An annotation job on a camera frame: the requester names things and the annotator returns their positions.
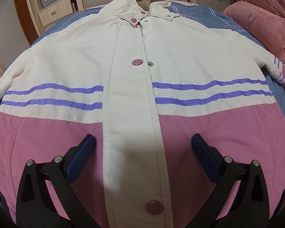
bed sheet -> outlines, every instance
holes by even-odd
[[[249,34],[245,29],[243,29],[235,21],[233,21],[232,18],[224,16],[223,14],[209,7],[200,6],[200,5],[187,6],[187,5],[183,5],[180,3],[172,2],[171,6],[168,7],[168,9],[172,13],[177,13],[183,17],[199,22],[208,28],[229,29],[229,30],[236,31],[240,33],[241,35],[254,41],[258,45],[264,47],[256,38],[254,38],[251,34]],[[59,32],[65,29],[66,27],[68,27],[69,25],[71,25],[73,22],[80,20],[81,18],[84,18],[91,14],[96,14],[100,10],[101,10],[101,7],[89,8],[89,9],[80,11],[78,13],[72,14],[71,16],[68,16],[67,18],[57,22],[54,26],[52,26],[49,30],[47,30],[43,35],[41,35],[32,44],[32,46],[36,44],[37,42],[41,41],[44,37],[52,33]],[[267,70],[262,69],[262,72],[267,80],[270,91],[273,93],[274,97],[276,98],[285,116],[285,89],[270,77]]]

folded blanket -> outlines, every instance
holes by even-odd
[[[256,37],[285,63],[285,0],[237,0],[223,14]]]

blue gripper pad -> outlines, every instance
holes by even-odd
[[[221,181],[220,166],[207,148],[208,146],[205,145],[205,142],[195,134],[191,139],[191,147],[208,179],[215,184],[219,184]]]
[[[94,136],[90,135],[87,140],[78,149],[74,157],[66,166],[66,182],[74,183],[80,176],[84,166],[89,160],[91,154],[96,147],[96,140]]]

white and pink jacket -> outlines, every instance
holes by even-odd
[[[260,68],[285,87],[285,67],[237,32],[169,12],[170,3],[114,0],[4,73],[0,190],[14,219],[26,161],[51,161],[88,133],[96,152],[72,188],[102,228],[192,220],[214,188],[191,150],[196,133],[223,156],[260,161],[273,213],[285,187],[285,118]]]

jacket collar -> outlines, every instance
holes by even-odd
[[[136,25],[146,16],[159,17],[168,21],[179,16],[171,13],[165,7],[171,5],[171,0],[113,0],[99,14],[109,14],[117,16]]]

